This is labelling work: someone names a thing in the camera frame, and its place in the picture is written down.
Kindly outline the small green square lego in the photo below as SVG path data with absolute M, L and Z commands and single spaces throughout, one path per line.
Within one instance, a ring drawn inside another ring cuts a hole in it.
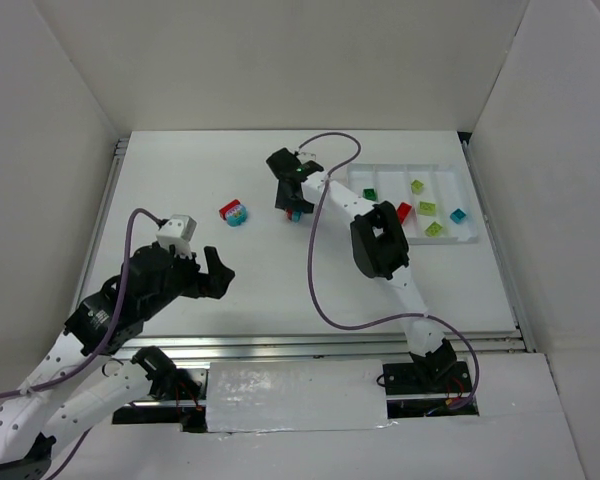
M 373 202 L 378 200 L 378 195 L 374 188 L 365 188 L 363 190 L 363 197 Z

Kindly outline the red flower lego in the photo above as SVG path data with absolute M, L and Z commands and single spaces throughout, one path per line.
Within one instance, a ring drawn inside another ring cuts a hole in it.
M 398 216 L 399 223 L 401 225 L 405 224 L 405 222 L 409 218 L 409 215 L 411 214 L 412 211 L 413 211 L 413 206 L 411 204 L 406 203 L 406 202 L 401 202 L 399 204 L 399 206 L 396 209 L 396 213 Z

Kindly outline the light green rectangular lego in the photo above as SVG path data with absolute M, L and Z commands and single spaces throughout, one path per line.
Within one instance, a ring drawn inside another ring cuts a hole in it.
M 424 216 L 436 216 L 437 206 L 433 202 L 420 201 L 417 207 L 417 211 L 420 215 Z

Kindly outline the blue square lego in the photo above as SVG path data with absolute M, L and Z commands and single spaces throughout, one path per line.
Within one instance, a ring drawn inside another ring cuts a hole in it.
M 468 215 L 461 208 L 457 208 L 451 212 L 450 220 L 456 225 L 462 225 L 468 221 Z

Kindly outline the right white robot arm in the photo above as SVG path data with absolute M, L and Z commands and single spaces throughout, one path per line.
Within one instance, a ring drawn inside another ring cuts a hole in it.
M 396 208 L 388 201 L 363 198 L 330 178 L 313 160 L 303 163 L 299 155 L 282 148 L 266 164 L 278 181 L 275 207 L 279 210 L 314 215 L 310 232 L 307 281 L 311 301 L 322 320 L 344 331 L 356 331 L 398 320 L 404 330 L 416 374 L 426 384 L 441 382 L 457 362 L 456 353 L 442 330 L 444 323 L 428 315 L 410 267 L 409 245 Z M 349 227 L 352 255 L 358 270 L 367 278 L 381 280 L 400 300 L 404 313 L 341 325 L 330 319 L 318 303 L 313 280 L 313 258 L 321 213 L 327 209 Z

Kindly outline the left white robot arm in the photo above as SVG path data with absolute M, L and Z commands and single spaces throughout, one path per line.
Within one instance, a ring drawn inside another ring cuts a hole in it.
M 45 358 L 0 405 L 0 479 L 40 479 L 55 455 L 123 405 L 149 397 L 197 399 L 194 380 L 157 346 L 140 348 L 86 392 L 74 390 L 111 361 L 150 319 L 179 297 L 222 298 L 235 277 L 216 248 L 179 255 L 158 243 L 127 254 L 119 275 L 85 298 Z

